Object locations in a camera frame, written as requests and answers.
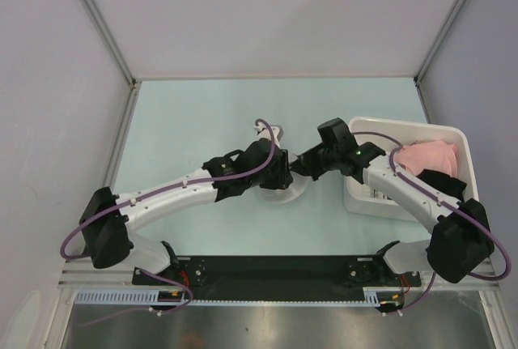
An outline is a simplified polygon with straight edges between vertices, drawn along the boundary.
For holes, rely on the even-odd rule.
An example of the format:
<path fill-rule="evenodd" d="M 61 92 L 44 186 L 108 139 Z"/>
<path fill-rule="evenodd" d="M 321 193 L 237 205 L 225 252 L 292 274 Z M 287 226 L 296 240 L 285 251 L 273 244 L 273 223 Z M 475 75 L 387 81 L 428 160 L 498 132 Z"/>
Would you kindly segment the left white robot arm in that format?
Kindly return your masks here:
<path fill-rule="evenodd" d="M 179 274 L 172 247 L 139 235 L 139 229 L 191 206 L 238 197 L 254 187 L 284 190 L 292 181 L 287 150 L 260 138 L 170 185 L 121 196 L 108 187 L 98 189 L 79 222 L 87 256 L 97 270 L 122 264 L 171 283 Z"/>

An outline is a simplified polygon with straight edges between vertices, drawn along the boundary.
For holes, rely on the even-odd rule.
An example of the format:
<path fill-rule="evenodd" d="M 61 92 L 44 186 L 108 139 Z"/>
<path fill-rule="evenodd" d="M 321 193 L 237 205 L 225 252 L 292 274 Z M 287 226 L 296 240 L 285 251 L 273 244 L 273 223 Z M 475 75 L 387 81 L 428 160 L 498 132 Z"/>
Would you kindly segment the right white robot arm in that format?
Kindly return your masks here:
<path fill-rule="evenodd" d="M 338 171 L 361 185 L 387 195 L 411 214 L 430 234 L 429 240 L 395 241 L 381 250 L 373 265 L 375 279 L 394 284 L 403 273 L 429 271 L 449 283 L 472 276 L 497 245 L 484 206 L 474 198 L 464 202 L 432 188 L 395 163 L 391 152 L 375 143 L 358 143 L 340 118 L 317 128 L 320 143 L 297 155 L 290 170 L 314 181 Z"/>

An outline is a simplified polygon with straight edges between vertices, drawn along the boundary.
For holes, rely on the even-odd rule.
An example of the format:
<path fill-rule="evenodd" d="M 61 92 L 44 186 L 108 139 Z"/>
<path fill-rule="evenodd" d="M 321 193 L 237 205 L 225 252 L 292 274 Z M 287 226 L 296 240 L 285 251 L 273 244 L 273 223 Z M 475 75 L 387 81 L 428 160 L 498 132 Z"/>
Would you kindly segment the right aluminium frame post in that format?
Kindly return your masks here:
<path fill-rule="evenodd" d="M 427 50 L 424 59 L 422 60 L 416 74 L 414 76 L 414 84 L 416 87 L 419 87 L 424 77 L 426 76 L 430 66 L 432 65 L 435 56 L 443 46 L 444 42 L 448 34 L 450 33 L 452 27 L 454 26 L 458 16 L 461 11 L 465 7 L 468 0 L 454 0 L 451 5 L 448 13 L 441 23 L 438 33 L 436 34 L 434 40 L 431 43 L 430 48 Z"/>

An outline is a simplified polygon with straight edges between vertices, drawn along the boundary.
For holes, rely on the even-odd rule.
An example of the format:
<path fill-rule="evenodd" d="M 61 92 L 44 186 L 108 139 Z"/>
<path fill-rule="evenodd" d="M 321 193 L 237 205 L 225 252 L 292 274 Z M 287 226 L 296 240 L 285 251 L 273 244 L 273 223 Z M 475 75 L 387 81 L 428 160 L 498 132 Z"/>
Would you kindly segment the aluminium frame post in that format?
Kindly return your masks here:
<path fill-rule="evenodd" d="M 100 39 L 103 41 L 106 49 L 108 50 L 109 55 L 113 59 L 117 69 L 121 73 L 125 82 L 129 85 L 130 88 L 134 87 L 137 82 L 134 76 L 132 75 L 129 65 L 125 60 L 121 49 L 111 32 L 109 25 L 107 24 L 100 8 L 96 0 L 79 0 L 88 17 L 92 21 L 96 31 L 98 32 Z"/>
<path fill-rule="evenodd" d="M 448 13 L 441 23 L 438 33 L 436 34 L 434 40 L 431 43 L 430 48 L 427 50 L 424 59 L 422 60 L 416 74 L 414 76 L 414 84 L 416 87 L 419 87 L 424 77 L 426 76 L 430 66 L 432 65 L 435 56 L 443 46 L 444 42 L 448 34 L 450 33 L 452 27 L 454 26 L 458 16 L 461 11 L 465 7 L 468 0 L 454 0 L 451 5 Z"/>

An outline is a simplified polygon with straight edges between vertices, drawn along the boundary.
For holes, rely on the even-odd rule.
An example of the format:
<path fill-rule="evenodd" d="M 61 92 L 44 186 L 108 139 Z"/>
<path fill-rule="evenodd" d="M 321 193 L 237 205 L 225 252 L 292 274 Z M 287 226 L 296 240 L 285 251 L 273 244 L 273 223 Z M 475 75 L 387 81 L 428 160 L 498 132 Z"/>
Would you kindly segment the pink garment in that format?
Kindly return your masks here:
<path fill-rule="evenodd" d="M 455 144 L 442 140 L 415 143 L 404 146 L 395 156 L 395 161 L 407 172 L 417 176 L 424 169 L 458 176 Z"/>

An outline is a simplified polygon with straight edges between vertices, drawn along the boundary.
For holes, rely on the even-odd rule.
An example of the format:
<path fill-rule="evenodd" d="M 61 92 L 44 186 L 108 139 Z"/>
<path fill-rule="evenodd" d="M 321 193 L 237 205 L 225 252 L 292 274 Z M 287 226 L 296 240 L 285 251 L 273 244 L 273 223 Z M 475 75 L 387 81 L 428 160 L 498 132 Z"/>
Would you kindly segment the left aluminium frame post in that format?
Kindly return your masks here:
<path fill-rule="evenodd" d="M 121 73 L 125 82 L 129 85 L 130 88 L 134 87 L 137 82 L 134 76 L 132 75 L 129 65 L 125 60 L 121 49 L 111 32 L 109 25 L 107 24 L 100 8 L 96 0 L 79 0 L 88 17 L 92 21 L 96 31 L 98 32 L 100 39 L 103 41 L 106 49 L 108 50 L 109 55 L 113 59 L 117 69 Z"/>

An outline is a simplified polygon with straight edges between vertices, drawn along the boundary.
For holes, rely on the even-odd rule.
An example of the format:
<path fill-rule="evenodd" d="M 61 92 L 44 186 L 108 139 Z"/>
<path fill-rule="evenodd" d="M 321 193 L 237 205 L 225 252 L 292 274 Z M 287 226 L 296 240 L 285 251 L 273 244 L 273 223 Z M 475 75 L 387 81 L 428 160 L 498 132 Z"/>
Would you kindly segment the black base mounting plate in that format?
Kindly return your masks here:
<path fill-rule="evenodd" d="M 419 276 L 393 273 L 376 255 L 363 256 L 191 256 L 179 257 L 166 269 L 168 279 L 187 283 L 191 291 L 210 297 L 222 295 L 275 296 L 304 292 L 342 296 L 353 290 L 380 287 L 397 291 L 401 285 L 420 287 Z"/>

